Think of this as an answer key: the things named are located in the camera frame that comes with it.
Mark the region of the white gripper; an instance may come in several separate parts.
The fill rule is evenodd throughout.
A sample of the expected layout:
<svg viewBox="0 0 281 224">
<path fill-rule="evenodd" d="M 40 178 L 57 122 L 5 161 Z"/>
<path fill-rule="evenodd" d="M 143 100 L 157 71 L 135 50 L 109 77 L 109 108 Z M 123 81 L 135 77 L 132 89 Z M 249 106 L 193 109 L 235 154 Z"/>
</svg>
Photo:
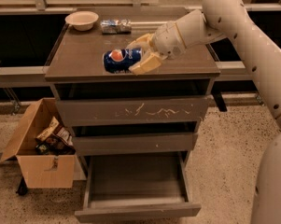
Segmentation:
<svg viewBox="0 0 281 224">
<path fill-rule="evenodd" d="M 141 48 L 146 52 L 139 62 L 129 67 L 129 71 L 135 75 L 143 75 L 161 66 L 166 58 L 174 59 L 182 55 L 186 50 L 185 28 L 183 21 L 168 21 L 154 35 L 145 34 L 131 42 L 127 49 Z M 150 50 L 151 41 L 155 51 Z"/>
</svg>

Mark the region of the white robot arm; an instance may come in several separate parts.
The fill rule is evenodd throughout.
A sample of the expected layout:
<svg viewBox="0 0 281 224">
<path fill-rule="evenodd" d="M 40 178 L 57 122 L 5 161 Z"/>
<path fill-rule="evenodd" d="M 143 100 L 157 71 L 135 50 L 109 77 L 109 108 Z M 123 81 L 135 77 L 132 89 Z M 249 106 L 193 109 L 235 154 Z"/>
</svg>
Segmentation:
<svg viewBox="0 0 281 224">
<path fill-rule="evenodd" d="M 129 67 L 150 72 L 191 46 L 228 38 L 281 129 L 281 48 L 249 17 L 243 0 L 203 0 L 202 8 L 145 34 L 128 47 L 144 54 Z M 251 224 L 281 224 L 281 133 L 267 146 L 255 185 Z"/>
</svg>

